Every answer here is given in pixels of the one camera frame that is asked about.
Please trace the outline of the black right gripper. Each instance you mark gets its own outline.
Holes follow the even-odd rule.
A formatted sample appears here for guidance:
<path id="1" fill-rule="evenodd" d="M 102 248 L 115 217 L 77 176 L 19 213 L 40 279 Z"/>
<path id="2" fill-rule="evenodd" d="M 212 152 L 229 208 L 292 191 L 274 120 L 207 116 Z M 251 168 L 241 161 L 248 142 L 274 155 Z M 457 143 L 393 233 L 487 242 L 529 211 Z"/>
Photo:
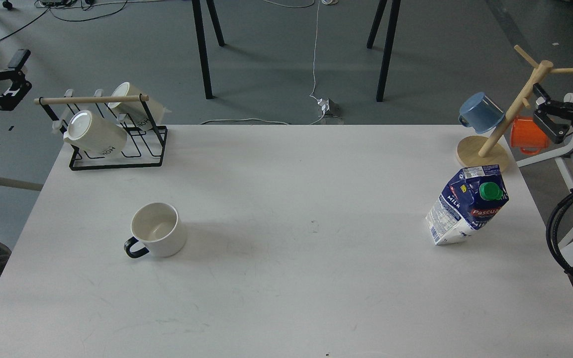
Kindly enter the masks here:
<path id="1" fill-rule="evenodd" d="M 534 123 L 548 136 L 551 143 L 560 144 L 573 134 L 573 103 L 551 100 L 539 83 L 534 83 L 532 93 L 537 108 Z"/>

